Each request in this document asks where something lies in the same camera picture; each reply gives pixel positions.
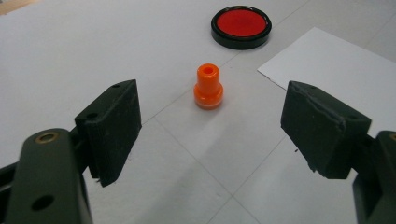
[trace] screw hole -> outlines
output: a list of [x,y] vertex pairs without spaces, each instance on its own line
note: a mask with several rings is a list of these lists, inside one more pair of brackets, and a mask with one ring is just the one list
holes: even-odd
[[87,119],[94,119],[96,117],[98,117],[98,114],[96,114],[96,113],[91,113],[91,114],[87,115]]
[[32,210],[38,212],[43,209],[46,209],[50,205],[52,205],[54,200],[55,200],[55,198],[52,195],[42,196],[42,197],[38,198],[37,200],[35,200],[35,202],[32,204]]
[[58,133],[43,133],[35,139],[35,142],[38,144],[46,144],[54,141],[55,139],[58,138],[58,136],[59,136]]

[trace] white table surface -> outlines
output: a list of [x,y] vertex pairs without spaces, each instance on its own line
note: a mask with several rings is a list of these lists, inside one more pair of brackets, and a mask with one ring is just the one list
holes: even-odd
[[[212,17],[238,4],[271,19],[263,47],[212,39]],[[0,166],[136,79],[143,128],[119,180],[102,189],[86,174],[94,223],[356,223],[355,174],[309,170],[280,128],[285,91],[257,71],[313,27],[396,62],[393,0],[43,0],[1,16]],[[202,63],[220,68],[214,111],[193,102]]]

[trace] orange plastic part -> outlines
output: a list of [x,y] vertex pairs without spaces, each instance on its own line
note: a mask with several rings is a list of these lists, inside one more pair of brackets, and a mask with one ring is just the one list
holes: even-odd
[[213,63],[205,63],[198,68],[197,83],[194,86],[195,103],[202,109],[219,107],[223,87],[219,82],[220,71]]

